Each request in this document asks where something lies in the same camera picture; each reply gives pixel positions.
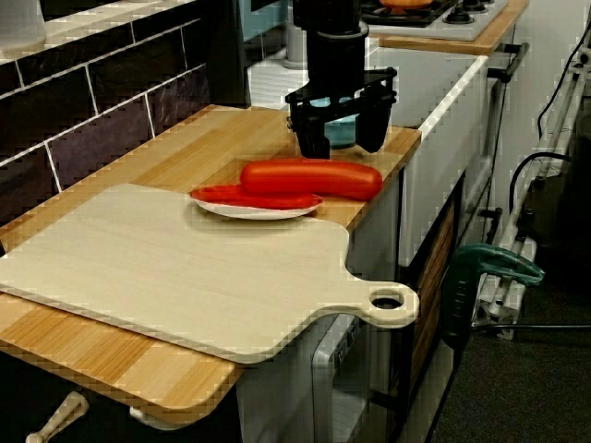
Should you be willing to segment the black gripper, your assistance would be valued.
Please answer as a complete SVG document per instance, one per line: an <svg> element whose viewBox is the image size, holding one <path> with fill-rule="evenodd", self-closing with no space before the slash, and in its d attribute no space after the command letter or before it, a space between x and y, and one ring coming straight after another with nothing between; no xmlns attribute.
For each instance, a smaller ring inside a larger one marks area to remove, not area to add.
<svg viewBox="0 0 591 443"><path fill-rule="evenodd" d="M357 116L357 145L369 153L382 147L396 102L393 67L367 69L365 39L308 36L308 83L285 97L303 156L329 156L324 122Z"/></svg>

